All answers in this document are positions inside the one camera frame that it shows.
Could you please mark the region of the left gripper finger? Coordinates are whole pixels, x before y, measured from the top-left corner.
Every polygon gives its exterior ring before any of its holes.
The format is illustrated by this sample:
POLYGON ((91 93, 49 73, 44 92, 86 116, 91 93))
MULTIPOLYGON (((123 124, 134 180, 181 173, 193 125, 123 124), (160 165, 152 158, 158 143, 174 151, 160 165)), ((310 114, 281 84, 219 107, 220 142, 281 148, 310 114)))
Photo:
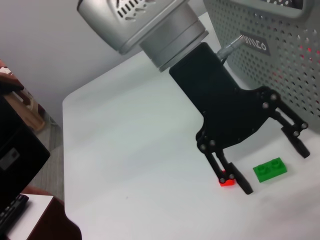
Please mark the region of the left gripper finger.
POLYGON ((282 125, 281 130, 289 142, 306 159, 310 155, 310 151, 299 139, 299 136, 303 130, 309 127, 308 123, 285 104, 278 95, 265 95, 263 109, 268 112, 270 118, 282 125))

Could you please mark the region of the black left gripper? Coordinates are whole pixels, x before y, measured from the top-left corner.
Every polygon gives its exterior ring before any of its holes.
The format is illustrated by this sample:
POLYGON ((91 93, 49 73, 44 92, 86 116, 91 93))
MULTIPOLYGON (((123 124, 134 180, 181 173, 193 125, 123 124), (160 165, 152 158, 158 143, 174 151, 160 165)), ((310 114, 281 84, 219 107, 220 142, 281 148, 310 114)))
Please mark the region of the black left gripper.
POLYGON ((275 92, 268 87, 240 88, 206 42, 171 67, 169 74, 203 116, 196 143, 219 183, 234 179, 245 194, 252 194, 251 185, 227 161, 223 149, 249 138, 268 118, 279 116, 277 106, 270 100, 275 92))

